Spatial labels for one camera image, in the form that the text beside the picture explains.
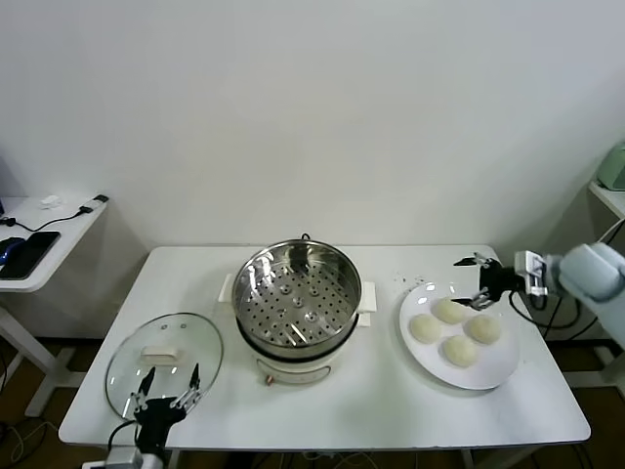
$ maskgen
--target glass lid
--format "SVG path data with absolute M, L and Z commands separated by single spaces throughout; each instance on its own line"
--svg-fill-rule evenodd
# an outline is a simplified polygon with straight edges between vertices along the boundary
M 196 366 L 199 391 L 205 394 L 217 378 L 224 342 L 213 322 L 193 313 L 161 316 L 139 327 L 119 346 L 106 370 L 106 399 L 122 418 L 132 420 L 131 393 L 154 368 L 148 399 L 181 396 L 189 389 Z

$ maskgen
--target stainless steel steamer basket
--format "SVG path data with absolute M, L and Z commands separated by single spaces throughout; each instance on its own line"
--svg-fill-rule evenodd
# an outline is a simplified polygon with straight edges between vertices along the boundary
M 247 261 L 234 280 L 232 304 L 243 338 L 257 352 L 283 362 L 309 362 L 349 338 L 360 295 L 352 261 L 305 234 Z

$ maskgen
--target white table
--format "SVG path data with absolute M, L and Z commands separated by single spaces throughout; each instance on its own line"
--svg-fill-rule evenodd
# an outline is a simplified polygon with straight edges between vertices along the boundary
M 477 268 L 452 264 L 487 246 L 345 246 L 365 280 L 375 281 L 371 327 L 349 339 L 340 369 L 304 387 L 264 384 L 235 324 L 217 304 L 227 274 L 257 247 L 161 247 L 151 252 L 80 387 L 60 430 L 71 444 L 105 445 L 120 423 L 104 395 L 109 359 L 122 340 L 153 318 L 192 312 L 209 317 L 225 342 L 222 370 L 208 395 L 174 426 L 168 448 L 371 450 L 540 446 L 586 440 L 590 427 L 535 326 L 514 316 L 519 368 L 499 388 L 464 391 L 425 371 L 396 330 L 402 298 L 418 279 L 478 286 Z M 505 314 L 515 313 L 504 302 Z M 132 444 L 132 429 L 116 437 Z M 504 467 L 531 449 L 513 451 Z
M 2 203 L 5 209 L 3 217 L 13 217 L 18 222 L 36 229 L 49 220 L 73 215 L 78 210 L 78 207 L 85 202 L 87 200 L 72 200 L 61 207 L 42 210 L 39 208 L 39 200 L 37 198 L 3 197 Z M 0 280 L 0 293 L 27 293 L 45 285 L 82 238 L 83 234 L 100 217 L 104 209 L 105 204 L 92 213 L 83 214 L 73 220 L 55 223 L 46 228 L 45 231 L 61 233 L 61 237 L 30 276 L 23 280 Z M 28 238 L 30 235 L 30 232 L 18 226 L 0 226 L 0 239 L 11 236 Z M 66 368 L 73 355 L 73 349 L 62 349 L 56 357 L 53 356 L 4 308 L 0 308 L 0 335 L 18 350 L 16 357 L 7 366 L 7 380 L 11 378 L 23 358 L 29 359 L 46 373 L 46 377 L 26 408 L 26 416 L 40 415 L 56 388 L 77 388 L 80 386 L 85 373 L 69 372 Z

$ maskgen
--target table leg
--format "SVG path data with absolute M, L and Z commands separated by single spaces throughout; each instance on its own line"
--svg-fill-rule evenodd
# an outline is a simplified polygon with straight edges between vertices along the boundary
M 462 454 L 462 462 L 465 465 L 465 469 L 474 469 L 476 464 L 473 462 L 473 455 L 471 454 L 470 449 L 460 449 Z
M 169 457 L 169 463 L 167 464 L 167 469 L 178 469 L 179 460 L 180 460 L 180 450 L 173 449 L 172 454 Z
M 595 348 L 595 353 L 604 364 L 601 371 L 568 371 L 563 373 L 571 388 L 615 387 L 625 398 L 625 354 L 618 357 L 606 347 Z
M 500 448 L 475 465 L 476 469 L 508 469 L 530 456 L 540 446 Z
M 82 383 L 85 373 L 70 372 L 66 367 L 74 349 L 62 349 L 55 357 L 4 308 L 0 308 L 0 335 L 18 350 L 19 355 L 26 357 L 46 373 L 46 377 L 26 408 L 24 413 L 26 416 L 41 415 L 55 388 L 78 388 Z
M 18 366 L 20 366 L 21 361 L 23 360 L 23 355 L 21 353 L 17 353 L 13 359 L 11 360 L 11 362 L 7 365 L 7 377 L 4 377 L 4 373 L 2 373 L 2 376 L 0 376 L 0 384 L 1 383 L 8 383 L 9 380 L 11 379 L 11 376 L 13 376 L 13 373 L 16 372 L 16 369 L 18 369 Z

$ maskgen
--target white cable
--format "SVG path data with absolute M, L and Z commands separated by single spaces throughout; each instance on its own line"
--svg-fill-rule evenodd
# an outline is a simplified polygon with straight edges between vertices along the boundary
M 33 435 L 35 435 L 39 431 L 39 429 L 41 429 L 41 428 L 43 428 L 45 426 L 49 426 L 55 432 L 59 433 L 59 429 L 56 426 L 54 426 L 52 423 L 50 423 L 50 422 L 43 422 L 43 423 L 37 425 L 34 430 L 32 430 L 28 435 L 26 435 L 23 438 L 21 437 L 20 432 L 18 432 L 16 427 L 9 427 L 9 430 L 13 431 L 13 433 L 16 434 L 16 437 L 18 437 L 18 444 L 15 445 L 15 447 L 11 451 L 11 462 L 12 463 L 15 464 L 23 456 L 23 444 L 24 444 L 24 442 L 26 440 L 28 440 L 29 438 L 31 438 Z
M 607 238 L 607 235 L 609 235 L 610 233 L 612 233 L 615 229 L 617 229 L 620 225 L 623 224 L 623 222 L 625 222 L 625 218 L 620 219 L 618 222 L 616 222 L 614 225 L 612 225 L 611 227 L 609 227 L 604 234 L 601 235 L 601 237 L 597 240 L 597 242 L 603 242 L 604 239 Z
M 348 466 L 352 466 L 352 467 L 360 467 L 362 465 L 361 462 L 359 462 L 358 464 L 350 462 L 349 458 L 351 456 L 360 456 L 360 455 L 364 455 L 364 452 L 357 452 L 356 454 L 350 454 L 349 456 L 344 456 L 343 454 L 339 453 L 339 457 L 341 458 L 341 461 L 346 463 Z
M 378 465 L 373 461 L 371 456 L 369 456 L 366 452 L 355 452 L 354 454 L 350 454 L 347 457 L 343 457 L 341 454 L 339 454 L 339 457 L 341 458 L 341 461 L 336 466 L 334 466 L 332 469 L 338 469 L 341 466 L 341 464 L 343 464 L 344 462 L 346 464 L 350 464 L 348 462 L 348 460 L 352 459 L 353 457 L 356 457 L 356 456 L 364 456 L 364 457 L 366 457 L 369 460 L 369 463 L 371 464 L 371 467 L 373 467 L 373 469 L 378 469 Z
M 317 456 L 307 456 L 307 452 L 303 452 L 302 453 L 302 457 L 304 459 L 306 459 L 307 461 L 317 461 L 318 459 L 321 459 L 325 454 L 318 454 Z

